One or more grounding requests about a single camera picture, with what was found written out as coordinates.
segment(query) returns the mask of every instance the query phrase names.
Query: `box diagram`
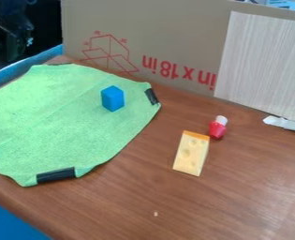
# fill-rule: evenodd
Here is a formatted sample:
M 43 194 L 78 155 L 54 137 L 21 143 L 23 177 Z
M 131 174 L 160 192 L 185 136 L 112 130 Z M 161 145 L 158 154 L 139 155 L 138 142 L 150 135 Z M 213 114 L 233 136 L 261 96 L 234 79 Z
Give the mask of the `box diagram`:
M 113 35 L 91 37 L 87 45 L 89 49 L 82 50 L 86 56 L 82 62 L 126 74 L 140 71 L 129 61 L 129 49 Z

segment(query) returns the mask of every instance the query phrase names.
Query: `blue surface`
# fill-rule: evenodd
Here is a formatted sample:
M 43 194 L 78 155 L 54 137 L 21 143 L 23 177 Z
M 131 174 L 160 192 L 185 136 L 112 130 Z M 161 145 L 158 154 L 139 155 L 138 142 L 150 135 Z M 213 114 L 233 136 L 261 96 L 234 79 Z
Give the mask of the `blue surface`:
M 124 107 L 124 92 L 116 86 L 110 86 L 101 91 L 102 105 L 111 112 Z
M 22 61 L 9 65 L 8 67 L 4 67 L 0 70 L 0 86 L 23 75 L 23 73 L 27 72 L 32 65 L 43 64 L 54 56 L 61 55 L 62 53 L 63 46 L 58 45 L 38 55 L 26 58 Z
M 0 240 L 8 239 L 47 240 L 50 238 L 0 207 Z

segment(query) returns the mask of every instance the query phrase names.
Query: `wooden panel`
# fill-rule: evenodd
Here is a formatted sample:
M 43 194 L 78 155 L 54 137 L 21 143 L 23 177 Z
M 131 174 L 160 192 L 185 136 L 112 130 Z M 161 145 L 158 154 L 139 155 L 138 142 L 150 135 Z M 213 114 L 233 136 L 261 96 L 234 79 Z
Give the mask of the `wooden panel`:
M 263 112 L 153 88 L 161 110 L 113 160 L 36 187 L 0 175 L 0 204 L 54 239 L 295 240 L 295 132 L 264 125 Z M 228 132 L 211 141 L 201 176 L 174 171 L 183 130 L 206 134 L 219 114 Z
M 295 120 L 295 21 L 232 12 L 214 95 Z

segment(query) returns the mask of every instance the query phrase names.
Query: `table surface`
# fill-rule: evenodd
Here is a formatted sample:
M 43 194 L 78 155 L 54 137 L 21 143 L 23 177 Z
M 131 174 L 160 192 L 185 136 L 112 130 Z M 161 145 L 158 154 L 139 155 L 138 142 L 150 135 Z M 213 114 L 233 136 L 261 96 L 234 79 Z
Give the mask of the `table surface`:
M 264 112 L 152 85 L 161 110 L 115 158 L 36 187 L 0 175 L 0 204 L 58 239 L 295 239 L 295 132 L 264 125 Z M 218 114 L 228 133 L 211 141 L 201 176 L 174 171 L 183 130 L 206 134 Z

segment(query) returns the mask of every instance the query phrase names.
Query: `black clip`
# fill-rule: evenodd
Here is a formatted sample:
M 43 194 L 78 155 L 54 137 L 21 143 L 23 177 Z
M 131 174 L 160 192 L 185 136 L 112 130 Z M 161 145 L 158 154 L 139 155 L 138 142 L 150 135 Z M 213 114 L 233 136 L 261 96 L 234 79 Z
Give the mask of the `black clip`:
M 145 94 L 147 95 L 147 98 L 151 101 L 152 105 L 155 105 L 159 102 L 152 88 L 147 89 L 145 91 Z
M 51 182 L 51 181 L 62 180 L 62 179 L 66 179 L 66 178 L 74 178 L 74 177 L 76 177 L 75 168 L 68 168 L 68 169 L 40 173 L 40 174 L 37 174 L 37 176 L 36 176 L 37 182 L 39 184 Z

